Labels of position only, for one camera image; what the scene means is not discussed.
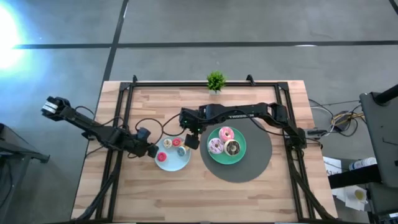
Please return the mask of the white plastic bottle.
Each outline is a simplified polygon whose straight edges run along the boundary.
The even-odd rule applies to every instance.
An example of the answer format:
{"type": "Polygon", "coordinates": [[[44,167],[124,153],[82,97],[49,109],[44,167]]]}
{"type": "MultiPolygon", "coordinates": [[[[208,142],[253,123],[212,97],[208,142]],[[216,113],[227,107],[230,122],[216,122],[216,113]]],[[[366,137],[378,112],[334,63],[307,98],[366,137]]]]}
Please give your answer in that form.
{"type": "Polygon", "coordinates": [[[367,167],[367,166],[372,166],[377,164],[377,160],[375,157],[369,157],[369,158],[365,158],[365,159],[360,159],[357,161],[352,162],[349,165],[349,170],[355,170],[355,169],[360,169],[363,167],[367,167]]]}

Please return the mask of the teal plate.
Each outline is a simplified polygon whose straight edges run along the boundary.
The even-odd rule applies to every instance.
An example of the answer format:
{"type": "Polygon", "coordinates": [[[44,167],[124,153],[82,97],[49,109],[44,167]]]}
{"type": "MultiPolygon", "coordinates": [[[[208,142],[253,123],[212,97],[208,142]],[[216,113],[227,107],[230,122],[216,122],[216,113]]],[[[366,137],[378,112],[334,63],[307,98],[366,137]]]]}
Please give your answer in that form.
{"type": "MultiPolygon", "coordinates": [[[[207,151],[208,151],[209,140],[213,139],[213,138],[219,138],[218,133],[219,133],[220,128],[222,128],[222,127],[214,129],[208,136],[207,144],[206,144],[207,151]]],[[[215,160],[216,162],[223,164],[223,165],[232,165],[232,164],[239,162],[244,157],[244,155],[246,153],[247,143],[246,143],[245,137],[237,129],[235,129],[235,128],[232,128],[232,129],[234,131],[234,140],[236,140],[240,144],[240,147],[241,147],[241,151],[237,156],[229,156],[224,151],[221,154],[212,154],[208,151],[209,155],[211,156],[211,158],[213,160],[215,160]]]]}

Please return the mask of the large lilac frosted donut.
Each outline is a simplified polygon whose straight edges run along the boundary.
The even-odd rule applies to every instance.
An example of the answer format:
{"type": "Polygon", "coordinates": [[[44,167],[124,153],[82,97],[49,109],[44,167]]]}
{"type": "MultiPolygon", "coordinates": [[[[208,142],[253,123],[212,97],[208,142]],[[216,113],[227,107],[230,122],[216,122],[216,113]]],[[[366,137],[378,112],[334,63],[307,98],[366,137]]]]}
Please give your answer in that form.
{"type": "Polygon", "coordinates": [[[208,151],[212,154],[221,154],[224,149],[224,142],[220,138],[210,139],[208,142],[208,151]]]}

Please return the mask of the round grey woven placemat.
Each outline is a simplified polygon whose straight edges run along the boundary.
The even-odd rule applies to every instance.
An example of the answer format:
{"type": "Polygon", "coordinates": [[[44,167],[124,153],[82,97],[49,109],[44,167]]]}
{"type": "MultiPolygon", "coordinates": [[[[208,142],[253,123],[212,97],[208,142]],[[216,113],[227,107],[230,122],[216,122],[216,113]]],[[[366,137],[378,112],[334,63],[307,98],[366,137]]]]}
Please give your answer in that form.
{"type": "Polygon", "coordinates": [[[232,183],[249,182],[259,177],[268,166],[272,155],[272,143],[269,135],[262,131],[257,121],[250,119],[232,119],[224,123],[207,127],[200,137],[200,153],[207,169],[219,179],[232,183]],[[247,149],[244,157],[232,165],[223,165],[211,158],[206,144],[210,133],[219,127],[230,126],[240,131],[246,139],[247,149]]]}

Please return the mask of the large chocolate frosted donut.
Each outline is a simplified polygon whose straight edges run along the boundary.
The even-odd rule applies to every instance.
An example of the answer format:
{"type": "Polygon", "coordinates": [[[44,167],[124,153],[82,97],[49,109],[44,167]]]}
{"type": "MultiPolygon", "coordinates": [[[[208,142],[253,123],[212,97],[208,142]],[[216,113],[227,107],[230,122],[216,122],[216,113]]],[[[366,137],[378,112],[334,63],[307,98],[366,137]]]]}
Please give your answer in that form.
{"type": "Polygon", "coordinates": [[[234,139],[227,140],[224,143],[223,149],[229,156],[237,156],[241,151],[240,144],[234,139]]]}

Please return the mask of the small green potted plant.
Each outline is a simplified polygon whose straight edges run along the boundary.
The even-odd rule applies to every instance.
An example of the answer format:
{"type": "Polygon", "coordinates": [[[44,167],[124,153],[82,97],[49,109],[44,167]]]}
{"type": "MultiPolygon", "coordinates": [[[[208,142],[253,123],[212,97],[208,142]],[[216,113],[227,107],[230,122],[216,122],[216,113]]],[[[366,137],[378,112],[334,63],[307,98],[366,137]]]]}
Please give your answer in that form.
{"type": "Polygon", "coordinates": [[[212,71],[207,77],[207,87],[212,95],[217,95],[225,86],[226,77],[220,71],[212,71]]]}

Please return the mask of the black horizontal bar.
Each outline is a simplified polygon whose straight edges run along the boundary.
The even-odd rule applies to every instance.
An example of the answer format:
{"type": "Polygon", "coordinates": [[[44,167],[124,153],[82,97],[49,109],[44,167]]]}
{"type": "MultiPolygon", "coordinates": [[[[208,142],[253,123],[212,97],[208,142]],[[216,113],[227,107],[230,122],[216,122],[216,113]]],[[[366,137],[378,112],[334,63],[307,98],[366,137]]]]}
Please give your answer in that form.
{"type": "Polygon", "coordinates": [[[338,189],[358,184],[368,184],[371,182],[382,182],[377,164],[330,175],[328,180],[331,189],[338,189]]]}

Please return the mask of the light blue plate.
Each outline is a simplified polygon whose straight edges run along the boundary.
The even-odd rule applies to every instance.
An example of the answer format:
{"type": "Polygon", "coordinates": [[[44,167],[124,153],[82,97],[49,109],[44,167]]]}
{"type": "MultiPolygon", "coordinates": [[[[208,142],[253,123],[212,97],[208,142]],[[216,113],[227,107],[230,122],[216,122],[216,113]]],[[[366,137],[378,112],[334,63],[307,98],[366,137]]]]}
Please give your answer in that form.
{"type": "Polygon", "coordinates": [[[169,172],[174,172],[178,171],[180,169],[183,169],[189,162],[191,158],[191,149],[188,147],[187,153],[183,156],[180,157],[177,154],[177,148],[178,147],[171,147],[171,148],[165,148],[163,145],[164,139],[174,139],[174,138],[180,138],[182,140],[181,146],[185,143],[185,140],[181,137],[166,137],[160,140],[159,143],[157,143],[157,146],[159,147],[159,152],[165,152],[167,153],[167,160],[165,162],[159,162],[157,160],[157,154],[155,156],[155,163],[163,170],[169,171],[169,172]]]}

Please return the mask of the white paper napkin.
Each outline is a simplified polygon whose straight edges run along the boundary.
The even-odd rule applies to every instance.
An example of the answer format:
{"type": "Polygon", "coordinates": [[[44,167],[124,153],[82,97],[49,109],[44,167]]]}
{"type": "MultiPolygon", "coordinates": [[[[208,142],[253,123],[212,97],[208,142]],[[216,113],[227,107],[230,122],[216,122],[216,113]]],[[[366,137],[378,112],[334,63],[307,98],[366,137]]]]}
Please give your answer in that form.
{"type": "Polygon", "coordinates": [[[359,211],[364,211],[365,206],[368,204],[363,204],[357,201],[354,197],[354,191],[356,189],[362,189],[356,185],[332,189],[332,194],[345,203],[345,206],[359,211]]]}

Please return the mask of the grey metal cart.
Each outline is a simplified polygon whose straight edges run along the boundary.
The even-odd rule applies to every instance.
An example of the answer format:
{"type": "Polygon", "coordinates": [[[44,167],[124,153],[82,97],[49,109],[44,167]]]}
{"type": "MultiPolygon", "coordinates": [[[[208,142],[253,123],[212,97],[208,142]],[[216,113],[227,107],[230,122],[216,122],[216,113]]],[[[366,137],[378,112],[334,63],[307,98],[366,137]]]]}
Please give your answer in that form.
{"type": "Polygon", "coordinates": [[[5,124],[0,123],[0,224],[4,223],[16,189],[22,183],[32,159],[47,163],[50,156],[35,147],[5,124]]]}

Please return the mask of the large pink frosted donut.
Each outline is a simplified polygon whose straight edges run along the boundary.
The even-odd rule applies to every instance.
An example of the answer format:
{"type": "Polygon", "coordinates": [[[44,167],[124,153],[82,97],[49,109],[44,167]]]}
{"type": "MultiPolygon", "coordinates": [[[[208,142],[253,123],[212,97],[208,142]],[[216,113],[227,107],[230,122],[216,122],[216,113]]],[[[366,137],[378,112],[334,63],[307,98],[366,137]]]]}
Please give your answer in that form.
{"type": "Polygon", "coordinates": [[[224,126],[224,127],[220,128],[218,136],[221,141],[226,142],[226,141],[234,139],[234,131],[232,128],[230,128],[228,126],[224,126]]]}

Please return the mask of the white printed paper sheet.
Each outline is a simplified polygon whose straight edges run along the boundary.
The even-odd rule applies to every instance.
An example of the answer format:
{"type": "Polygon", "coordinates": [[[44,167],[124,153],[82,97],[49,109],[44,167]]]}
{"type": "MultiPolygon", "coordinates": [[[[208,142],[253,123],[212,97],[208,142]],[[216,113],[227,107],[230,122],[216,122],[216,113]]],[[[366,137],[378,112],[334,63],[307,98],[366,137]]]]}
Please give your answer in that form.
{"type": "Polygon", "coordinates": [[[330,157],[323,158],[327,175],[342,173],[341,161],[330,157]]]}

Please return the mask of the black aluminium table frame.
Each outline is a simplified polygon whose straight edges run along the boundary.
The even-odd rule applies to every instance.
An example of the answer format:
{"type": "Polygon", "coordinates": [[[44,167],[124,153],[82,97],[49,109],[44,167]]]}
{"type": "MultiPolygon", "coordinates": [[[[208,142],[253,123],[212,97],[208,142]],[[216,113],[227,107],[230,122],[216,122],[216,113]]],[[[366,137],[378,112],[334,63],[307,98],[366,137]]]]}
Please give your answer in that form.
{"type": "MultiPolygon", "coordinates": [[[[176,114],[181,108],[194,109],[209,103],[226,106],[251,105],[258,102],[282,103],[290,117],[303,129],[314,127],[305,84],[293,81],[229,81],[219,95],[211,95],[203,81],[139,81],[132,90],[120,90],[119,82],[105,82],[99,97],[96,119],[111,119],[116,106],[131,103],[123,109],[128,124],[138,121],[159,137],[160,123],[167,131],[179,131],[176,114]]],[[[72,210],[78,218],[94,200],[101,188],[105,168],[121,163],[116,191],[104,200],[101,219],[106,223],[254,223],[297,222],[314,216],[321,220],[318,208],[336,217],[336,207],[329,185],[322,151],[313,141],[307,143],[303,158],[287,149],[276,128],[267,126],[273,153],[271,163],[254,180],[233,184],[217,178],[204,165],[201,154],[194,152],[180,171],[158,168],[147,156],[130,159],[106,152],[97,142],[90,142],[90,155],[85,159],[72,210]],[[318,200],[312,205],[303,190],[290,176],[287,159],[294,160],[294,170],[308,180],[308,187],[318,200]]]]}

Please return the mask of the cup of yellow drink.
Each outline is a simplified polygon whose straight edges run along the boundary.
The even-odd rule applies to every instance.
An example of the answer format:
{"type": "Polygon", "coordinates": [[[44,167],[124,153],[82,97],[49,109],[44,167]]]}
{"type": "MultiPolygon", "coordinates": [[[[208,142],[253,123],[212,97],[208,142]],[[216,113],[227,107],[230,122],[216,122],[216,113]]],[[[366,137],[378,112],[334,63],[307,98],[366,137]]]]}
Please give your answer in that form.
{"type": "Polygon", "coordinates": [[[367,192],[364,189],[356,189],[354,191],[354,197],[357,201],[363,204],[367,204],[367,192]]]}

